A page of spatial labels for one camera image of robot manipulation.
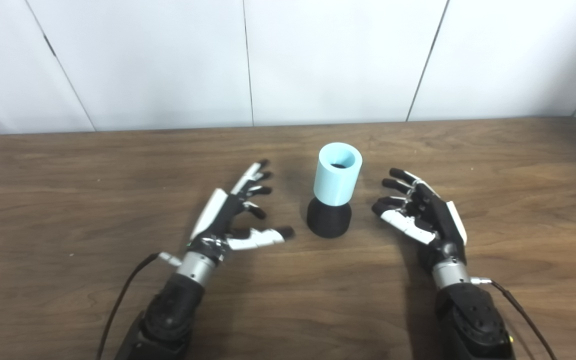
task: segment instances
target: black fingertip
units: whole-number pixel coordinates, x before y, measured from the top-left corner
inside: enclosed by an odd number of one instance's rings
[[[384,187],[390,188],[390,189],[395,189],[396,191],[403,193],[403,194],[407,194],[409,193],[411,187],[403,184],[401,182],[398,182],[397,180],[394,180],[393,178],[384,178],[384,180],[381,181],[381,184]]]
[[[295,230],[291,226],[282,226],[275,228],[275,231],[283,237],[284,240],[295,237]]]
[[[386,205],[392,205],[393,207],[403,207],[406,203],[404,198],[393,198],[391,196],[380,197],[377,201]]]
[[[406,171],[400,169],[400,168],[391,168],[390,171],[388,172],[390,174],[391,177],[393,178],[400,178],[403,179],[404,176],[406,176]]]
[[[254,215],[254,217],[256,217],[257,219],[263,220],[267,216],[266,212],[262,210],[261,207],[251,206],[248,208],[248,211],[250,212],[250,214]]]
[[[391,210],[391,208],[382,202],[377,201],[374,203],[374,205],[372,205],[372,212],[377,214],[378,217],[382,217],[382,214],[384,214],[388,210]]]
[[[263,169],[263,168],[267,167],[268,164],[270,164],[270,160],[269,159],[261,159],[256,163],[259,164],[259,169]]]
[[[256,193],[259,195],[270,195],[273,192],[272,187],[262,186]]]
[[[412,185],[412,183],[414,183],[415,180],[417,180],[415,176],[411,175],[407,171],[402,170],[400,168],[391,168],[389,174],[391,177],[401,179],[410,185]]]
[[[273,173],[270,171],[262,171],[261,172],[261,177],[259,178],[259,181],[262,180],[267,180],[273,177]]]

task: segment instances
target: cup opening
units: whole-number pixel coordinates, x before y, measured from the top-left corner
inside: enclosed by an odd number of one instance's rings
[[[349,150],[338,150],[327,154],[327,162],[337,169],[348,169],[355,164],[355,155]]]

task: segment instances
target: silver connector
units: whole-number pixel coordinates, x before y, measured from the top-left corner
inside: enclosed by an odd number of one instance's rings
[[[176,273],[196,281],[205,288],[215,267],[217,265],[207,256],[198,252],[188,251],[183,256],[181,266],[176,268]]]
[[[473,285],[492,284],[492,280],[487,277],[473,276],[470,278]]]
[[[175,268],[181,266],[181,260],[177,256],[171,255],[165,251],[159,253],[159,259],[162,259],[164,262],[167,262]]]
[[[466,265],[457,259],[446,259],[432,268],[432,278],[437,288],[443,289],[454,284],[471,283]]]

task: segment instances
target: table surface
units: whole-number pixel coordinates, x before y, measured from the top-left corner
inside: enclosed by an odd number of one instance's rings
[[[363,155],[338,239],[304,222],[318,150]],[[511,290],[560,360],[576,360],[576,119],[364,123],[0,136],[0,359],[94,358],[126,277],[183,249],[215,187],[269,158],[270,196],[241,226],[291,225],[295,240],[233,253],[208,285],[189,360],[439,360],[435,288],[412,240],[370,207],[391,167],[453,200],[468,268]],[[172,269],[137,276],[110,331],[114,357]],[[517,358],[547,355],[496,292]]]

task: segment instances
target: cable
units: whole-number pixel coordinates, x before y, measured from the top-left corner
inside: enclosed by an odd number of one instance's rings
[[[496,287],[496,289],[498,289],[501,292],[501,294],[503,294],[503,296],[506,299],[508,299],[508,301],[512,304],[512,306],[514,306],[514,308],[517,310],[517,312],[519,312],[519,314],[521,314],[521,316],[526,320],[526,323],[530,325],[530,328],[532,329],[532,331],[534,331],[534,334],[537,335],[539,341],[543,344],[543,347],[546,348],[546,351],[548,352],[548,355],[550,355],[550,358],[552,360],[557,360],[557,356],[555,356],[555,353],[553,352],[553,349],[551,349],[551,346],[548,344],[548,341],[546,341],[546,338],[544,338],[544,335],[542,335],[542,333],[539,331],[537,325],[535,325],[532,319],[530,319],[530,316],[528,316],[524,308],[519,304],[517,299],[515,299],[513,294],[511,294],[510,291],[504,289],[502,285],[500,285],[498,282],[494,280],[490,280],[489,284],[492,285],[493,287]]]
[[[155,259],[157,259],[157,257],[159,255],[160,255],[160,253],[158,253],[158,252],[151,253],[150,255],[148,255],[148,257],[146,257],[144,260],[142,260],[142,262],[140,262],[137,265],[137,267],[135,267],[135,269],[132,271],[130,276],[128,276],[128,278],[126,279],[126,282],[123,284],[121,292],[119,292],[119,296],[117,297],[117,300],[114,302],[114,306],[112,306],[112,310],[110,311],[110,316],[108,316],[108,321],[106,321],[106,323],[105,323],[105,328],[103,329],[103,333],[101,335],[101,341],[99,342],[99,348],[96,351],[96,357],[95,357],[96,360],[101,360],[101,354],[104,352],[104,346],[106,344],[106,338],[108,337],[108,333],[110,332],[110,325],[112,325],[112,323],[113,323],[113,319],[115,318],[115,314],[117,313],[117,310],[119,309],[119,305],[122,303],[122,300],[124,300],[124,296],[126,294],[126,291],[128,291],[128,287],[130,287],[130,283],[133,281],[135,276],[140,271],[142,271],[143,268],[145,268],[146,266],[148,266],[148,264],[150,264]]]

